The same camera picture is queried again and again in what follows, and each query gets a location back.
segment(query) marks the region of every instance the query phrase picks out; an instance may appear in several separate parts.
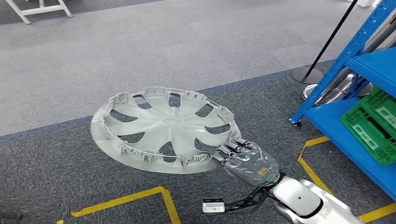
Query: light gray carpet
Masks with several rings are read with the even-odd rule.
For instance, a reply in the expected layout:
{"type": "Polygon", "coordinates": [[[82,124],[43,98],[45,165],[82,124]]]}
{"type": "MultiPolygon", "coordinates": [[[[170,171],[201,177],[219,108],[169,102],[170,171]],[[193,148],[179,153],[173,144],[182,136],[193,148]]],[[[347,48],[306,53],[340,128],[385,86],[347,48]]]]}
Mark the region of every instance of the light gray carpet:
{"type": "MultiPolygon", "coordinates": [[[[69,4],[87,2],[120,3],[69,4]]],[[[310,64],[349,4],[163,0],[2,25],[0,135],[92,115],[122,91],[200,90],[310,64]]],[[[371,11],[352,11],[322,61],[338,56],[371,11]]]]}
{"type": "MultiPolygon", "coordinates": [[[[323,63],[320,67],[325,69],[328,65],[323,63]]],[[[280,72],[202,92],[231,109],[243,136],[273,154],[286,173],[308,178],[296,161],[297,155],[307,140],[323,135],[305,120],[300,128],[287,121],[302,102],[302,88],[288,72],[280,72]]],[[[80,126],[69,129],[59,124],[50,132],[41,128],[0,138],[0,210],[25,213],[21,224],[54,223],[60,218],[66,224],[168,224],[169,217],[158,195],[82,217],[70,216],[70,211],[164,186],[170,191],[183,224],[286,224],[272,210],[270,201],[254,214],[203,215],[201,198],[218,196],[231,202],[252,188],[223,170],[168,175],[122,165],[93,143],[88,120],[80,120],[80,126]]],[[[335,195],[352,207],[354,214],[392,202],[333,144],[308,148],[304,158],[335,195]]],[[[396,214],[372,223],[394,224],[396,214]]]]}

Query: blue shelving unit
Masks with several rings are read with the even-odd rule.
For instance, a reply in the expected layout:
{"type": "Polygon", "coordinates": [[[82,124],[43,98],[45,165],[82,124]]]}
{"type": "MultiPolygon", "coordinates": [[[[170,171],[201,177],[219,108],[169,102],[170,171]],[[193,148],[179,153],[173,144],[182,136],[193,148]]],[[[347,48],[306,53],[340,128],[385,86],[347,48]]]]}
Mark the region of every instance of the blue shelving unit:
{"type": "Polygon", "coordinates": [[[396,48],[355,56],[345,65],[396,98],[396,48]]]}
{"type": "Polygon", "coordinates": [[[328,69],[317,87],[289,119],[293,125],[298,126],[301,124],[301,117],[305,116],[394,201],[396,201],[396,163],[379,166],[339,118],[358,102],[354,96],[369,81],[396,97],[396,49],[361,54],[367,40],[395,8],[396,0],[382,0],[328,69]],[[320,94],[344,67],[349,67],[359,74],[360,80],[356,76],[349,93],[342,100],[313,107],[320,94]]]}

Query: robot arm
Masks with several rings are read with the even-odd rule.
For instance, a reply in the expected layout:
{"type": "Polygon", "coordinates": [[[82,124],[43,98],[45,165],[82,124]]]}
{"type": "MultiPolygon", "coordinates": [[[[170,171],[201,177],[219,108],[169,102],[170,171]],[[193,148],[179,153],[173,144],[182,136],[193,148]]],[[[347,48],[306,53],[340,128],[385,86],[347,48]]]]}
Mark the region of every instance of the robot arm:
{"type": "Polygon", "coordinates": [[[363,224],[347,205],[314,183],[282,173],[278,162],[254,142],[237,139],[220,146],[212,156],[230,175],[256,189],[234,203],[203,199],[204,213],[252,213],[270,197],[275,210],[292,224],[363,224]]]}

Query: green plastic crate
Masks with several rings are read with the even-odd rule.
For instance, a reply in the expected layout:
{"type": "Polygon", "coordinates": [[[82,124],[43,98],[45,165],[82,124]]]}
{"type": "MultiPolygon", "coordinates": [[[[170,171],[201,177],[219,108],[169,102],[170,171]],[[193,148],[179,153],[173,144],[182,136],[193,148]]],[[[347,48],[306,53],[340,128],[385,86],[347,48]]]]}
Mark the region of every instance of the green plastic crate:
{"type": "Polygon", "coordinates": [[[340,120],[378,164],[396,162],[396,139],[360,104],[353,106],[340,120]]]}
{"type": "Polygon", "coordinates": [[[366,110],[391,136],[396,138],[396,99],[379,88],[359,101],[366,110]]]}

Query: black pole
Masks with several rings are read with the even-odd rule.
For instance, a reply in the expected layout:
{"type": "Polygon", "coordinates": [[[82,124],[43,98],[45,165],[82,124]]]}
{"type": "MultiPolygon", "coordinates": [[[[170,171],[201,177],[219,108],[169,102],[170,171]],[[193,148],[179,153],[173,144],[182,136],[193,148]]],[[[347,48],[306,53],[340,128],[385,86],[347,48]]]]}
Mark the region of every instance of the black pole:
{"type": "Polygon", "coordinates": [[[304,84],[313,84],[313,83],[306,83],[306,79],[308,78],[308,76],[310,75],[310,73],[312,72],[312,70],[314,69],[314,67],[316,66],[316,64],[318,63],[319,59],[322,57],[323,53],[326,51],[327,47],[329,46],[329,44],[332,42],[333,38],[335,37],[335,35],[337,34],[337,32],[339,31],[339,29],[341,28],[342,24],[345,22],[345,20],[347,19],[347,17],[349,16],[349,14],[351,13],[352,9],[354,8],[354,6],[356,5],[358,0],[353,0],[351,5],[349,6],[349,8],[346,10],[345,14],[342,16],[341,20],[338,22],[336,28],[334,29],[333,33],[330,35],[329,39],[327,40],[327,42],[325,43],[325,45],[323,46],[322,50],[319,52],[318,56],[316,57],[315,61],[313,62],[313,64],[310,66],[310,68],[308,69],[308,71],[306,72],[305,76],[301,77],[302,71],[305,71],[304,69],[300,69],[298,71],[296,71],[295,73],[291,73],[293,79],[295,79],[298,82],[304,83],[304,84]]]}

